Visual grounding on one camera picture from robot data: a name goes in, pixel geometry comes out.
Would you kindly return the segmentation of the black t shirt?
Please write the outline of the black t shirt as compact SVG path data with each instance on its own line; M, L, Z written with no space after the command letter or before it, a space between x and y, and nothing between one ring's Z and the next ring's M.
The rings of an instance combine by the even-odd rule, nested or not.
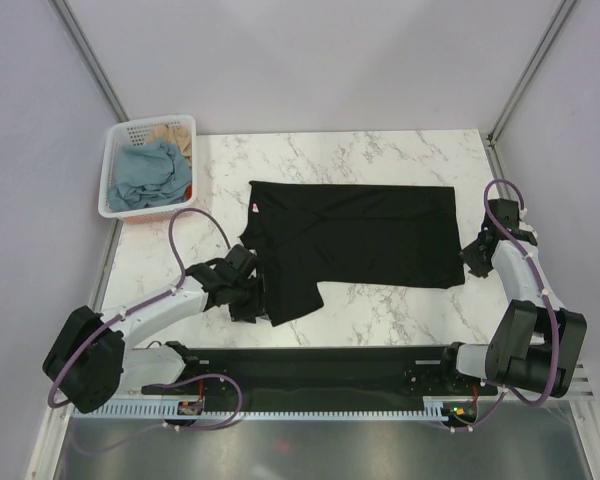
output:
M465 282L451 187L250 186L240 240L258 257L274 326L321 309L321 282L424 289Z

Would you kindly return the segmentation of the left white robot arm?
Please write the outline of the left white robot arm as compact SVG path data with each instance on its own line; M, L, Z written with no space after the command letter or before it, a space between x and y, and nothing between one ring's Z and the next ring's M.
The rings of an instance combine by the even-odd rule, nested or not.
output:
M77 308L43 362L53 393L62 393L66 403L88 414L128 390L169 385L178 393L191 392L200 371L181 344L142 349L140 343L216 307L227 306L238 322L264 316L263 281L256 266L256 255L235 245L225 257L195 264L163 291L127 306L102 313Z

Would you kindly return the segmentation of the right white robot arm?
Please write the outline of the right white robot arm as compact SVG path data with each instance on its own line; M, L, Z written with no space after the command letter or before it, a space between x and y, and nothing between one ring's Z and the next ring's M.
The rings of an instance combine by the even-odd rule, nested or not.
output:
M437 377L445 391L461 393L478 379L539 400L567 393L587 323L550 292L537 255L534 234L520 227L519 204L489 200L461 258L475 277L498 274L508 306L489 344L455 342L443 350Z

